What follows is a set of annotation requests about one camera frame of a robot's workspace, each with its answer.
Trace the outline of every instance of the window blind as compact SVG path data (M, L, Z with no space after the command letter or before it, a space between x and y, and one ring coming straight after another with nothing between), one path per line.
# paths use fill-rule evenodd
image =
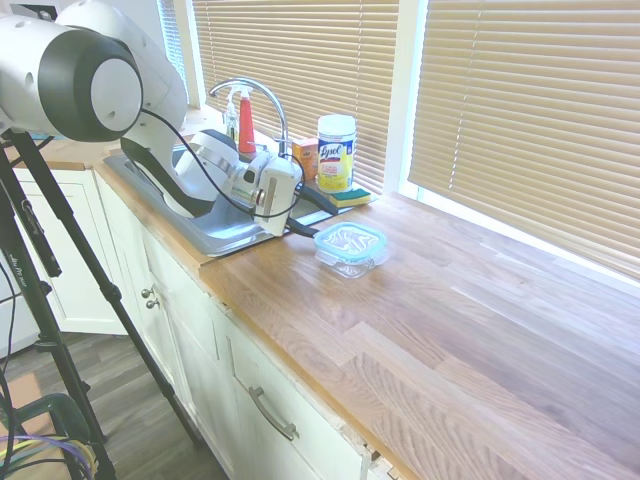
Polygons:
M431 0L409 180L640 276L640 2Z
M176 11L173 6L173 0L157 0L157 2L167 58L178 71L188 95L187 76L184 68L184 59L182 58L182 44L180 42L180 32L178 31L178 23L176 21Z
M318 118L355 116L356 182L383 183L398 0L194 0L207 89L257 80L282 102L293 138L317 135ZM207 102L226 109L227 99ZM254 94L256 128L279 132L271 102Z

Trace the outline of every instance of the lysol wipes container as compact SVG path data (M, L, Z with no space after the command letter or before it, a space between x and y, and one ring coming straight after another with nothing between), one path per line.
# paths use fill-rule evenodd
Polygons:
M348 192L353 185L356 119L326 115L318 119L318 188L325 193Z

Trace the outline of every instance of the faucet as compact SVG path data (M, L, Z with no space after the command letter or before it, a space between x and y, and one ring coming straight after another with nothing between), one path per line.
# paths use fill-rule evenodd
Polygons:
M284 157L287 146L289 145L289 127L287 125L287 117L284 114L284 109L282 108L282 104L280 103L280 100L278 100L278 97L276 97L271 90L269 90L261 83L256 82L255 80L251 80L250 78L243 77L230 78L229 80L224 80L218 83L211 90L209 90L209 95L215 98L219 90L225 87L231 87L233 85L246 85L248 87L260 90L267 96L269 100L271 100L271 103L273 103L274 107L276 107L276 111L280 116L280 130L282 131L280 138L277 139L280 145L278 149L278 155Z

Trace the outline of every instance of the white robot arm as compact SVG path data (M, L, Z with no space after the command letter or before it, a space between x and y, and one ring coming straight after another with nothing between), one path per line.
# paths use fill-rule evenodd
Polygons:
M234 203L252 209L274 235L285 228L301 170L263 152L250 164L219 132L196 134L174 165L175 134L186 113L184 85L164 50L119 10L96 0L64 9L56 23L0 17L0 133L9 128L82 142L120 139L122 149L188 217L213 208L215 181Z

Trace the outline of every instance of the stainless steel sink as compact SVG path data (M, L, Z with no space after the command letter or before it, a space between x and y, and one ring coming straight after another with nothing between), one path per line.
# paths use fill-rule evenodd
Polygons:
M174 151L174 161L180 158L182 152L180 149ZM167 206L156 187L127 157L108 157L105 163L204 255L229 255L273 237L257 226L249 215L222 198L216 200L210 213L200 218L190 219L178 215ZM291 216L304 225L312 225L330 217L328 213L302 199Z

